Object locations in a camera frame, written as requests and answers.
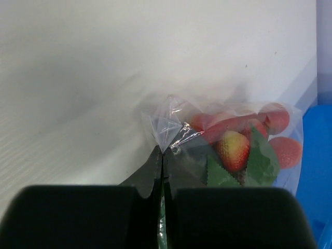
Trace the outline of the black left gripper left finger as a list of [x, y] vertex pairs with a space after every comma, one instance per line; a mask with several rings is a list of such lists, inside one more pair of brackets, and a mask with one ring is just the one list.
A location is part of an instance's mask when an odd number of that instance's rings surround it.
[[1, 248], [157, 248], [162, 159], [119, 185], [32, 185], [1, 220]]

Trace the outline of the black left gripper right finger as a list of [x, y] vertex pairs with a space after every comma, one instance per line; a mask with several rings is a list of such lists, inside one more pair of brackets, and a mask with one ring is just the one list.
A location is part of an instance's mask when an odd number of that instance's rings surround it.
[[305, 214], [282, 188], [211, 188], [163, 155], [169, 248], [316, 248]]

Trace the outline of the clear zip top bag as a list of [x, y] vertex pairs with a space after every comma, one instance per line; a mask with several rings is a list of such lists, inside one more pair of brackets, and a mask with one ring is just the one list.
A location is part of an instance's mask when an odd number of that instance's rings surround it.
[[301, 111], [282, 103], [194, 104], [142, 113], [162, 155], [169, 248], [314, 248], [295, 195]]

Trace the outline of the green fake leafy vegetable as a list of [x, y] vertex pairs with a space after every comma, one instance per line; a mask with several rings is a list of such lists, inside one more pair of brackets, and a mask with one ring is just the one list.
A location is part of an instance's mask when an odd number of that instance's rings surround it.
[[226, 131], [216, 144], [218, 159], [207, 157], [208, 187], [270, 187], [280, 164], [262, 133], [249, 125], [248, 136]]

